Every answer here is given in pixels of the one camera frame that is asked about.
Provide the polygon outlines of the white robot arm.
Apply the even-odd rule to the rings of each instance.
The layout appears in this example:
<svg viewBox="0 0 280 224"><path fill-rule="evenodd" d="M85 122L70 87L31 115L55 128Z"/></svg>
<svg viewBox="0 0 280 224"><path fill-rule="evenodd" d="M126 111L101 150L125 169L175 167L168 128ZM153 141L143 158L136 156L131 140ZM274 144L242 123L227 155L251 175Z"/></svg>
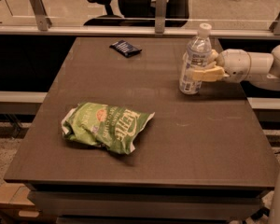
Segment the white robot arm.
<svg viewBox="0 0 280 224"><path fill-rule="evenodd" d="M187 75L195 81L248 81L257 88L280 91L280 45L270 53L242 49L225 49L219 54L213 51L206 67L193 68ZM280 224L280 172L276 180L268 224Z"/></svg>

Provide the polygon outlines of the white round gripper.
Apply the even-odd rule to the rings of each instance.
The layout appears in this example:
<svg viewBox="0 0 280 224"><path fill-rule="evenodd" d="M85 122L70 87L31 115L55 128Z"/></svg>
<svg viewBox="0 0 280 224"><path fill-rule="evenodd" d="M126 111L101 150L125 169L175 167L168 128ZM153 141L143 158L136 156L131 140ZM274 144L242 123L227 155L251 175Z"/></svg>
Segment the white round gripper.
<svg viewBox="0 0 280 224"><path fill-rule="evenodd" d="M240 83L250 70L250 57L242 49L226 49L219 54L215 49L211 50L207 63L217 60L217 65L209 69L195 69L191 78L195 81L216 82L223 78L230 83Z"/></svg>

